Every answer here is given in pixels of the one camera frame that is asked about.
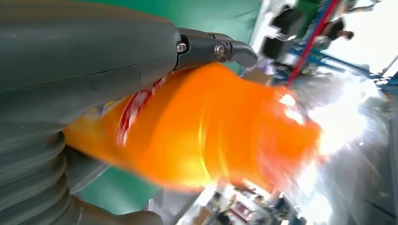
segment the person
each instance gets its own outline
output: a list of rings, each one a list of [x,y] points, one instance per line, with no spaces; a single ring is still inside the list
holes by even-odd
[[[220,210],[220,201],[221,201],[221,194],[218,192],[214,192],[213,197],[207,203],[207,206],[214,211]]]
[[[347,40],[351,40],[354,37],[352,31],[344,30],[345,23],[342,18],[335,21],[327,22],[324,25],[322,36],[327,36],[329,40],[334,41],[340,37],[344,37]]]
[[[262,195],[258,195],[254,198],[254,203],[258,204],[258,205],[262,205],[264,202],[264,196]]]
[[[222,211],[217,215],[217,221],[222,225],[232,225],[233,221],[228,216],[228,211]]]

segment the bright light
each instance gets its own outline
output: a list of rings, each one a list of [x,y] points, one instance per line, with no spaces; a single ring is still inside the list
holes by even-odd
[[[294,111],[292,109],[287,109],[287,110],[285,110],[285,115],[288,118],[296,121],[298,124],[304,124],[303,116],[297,111]]]
[[[279,102],[290,107],[293,107],[296,104],[296,101],[291,95],[284,95]]]
[[[376,82],[377,85],[387,84],[387,83],[388,83],[388,81],[377,81]]]
[[[383,77],[393,77],[398,71],[398,60],[391,65],[391,67],[383,74]]]
[[[312,162],[304,169],[297,180],[297,185],[305,195],[310,195],[313,191],[318,175],[318,169],[315,162]]]
[[[360,83],[360,85],[362,91],[364,92],[364,96],[362,97],[362,103],[364,103],[369,97],[380,97],[379,88],[375,85],[374,80],[366,80]]]
[[[303,209],[303,214],[316,223],[327,224],[332,215],[332,208],[324,196],[315,195],[309,205]]]
[[[308,115],[323,129],[320,140],[323,155],[339,150],[349,140],[360,136],[366,127],[365,117],[353,105],[328,105],[311,110]]]

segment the plastic bottle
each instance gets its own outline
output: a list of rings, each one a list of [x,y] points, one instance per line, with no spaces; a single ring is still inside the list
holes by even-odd
[[[64,132],[72,147],[174,189],[248,179],[271,190],[312,159],[320,136],[289,90],[217,63],[172,73]]]

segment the red pole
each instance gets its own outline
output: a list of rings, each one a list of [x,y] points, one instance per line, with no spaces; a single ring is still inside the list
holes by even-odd
[[[336,7],[336,5],[339,2],[340,2],[340,0],[333,0],[331,2],[330,6],[326,9],[325,14],[319,21],[318,26],[316,26],[314,33],[312,33],[312,36],[310,37],[307,45],[305,46],[303,53],[301,54],[300,59],[298,60],[298,63],[293,68],[291,75],[289,76],[289,79],[287,81],[286,86],[289,87],[291,85],[291,83],[293,82],[293,80],[297,77],[297,74],[299,73],[301,67],[303,66],[304,62],[307,60],[307,56],[310,53],[310,50],[311,50],[312,44],[314,43],[315,38],[321,34],[321,32],[323,31],[323,27],[324,27],[325,23],[327,22],[327,19],[332,14],[334,8]]]

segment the green backdrop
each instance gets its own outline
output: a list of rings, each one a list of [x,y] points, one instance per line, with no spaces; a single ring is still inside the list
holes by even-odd
[[[106,3],[166,17],[177,27],[217,32],[248,43],[260,0],[83,0]],[[228,65],[236,73],[236,63]],[[138,176],[110,168],[80,196],[115,214],[141,210],[160,188]]]

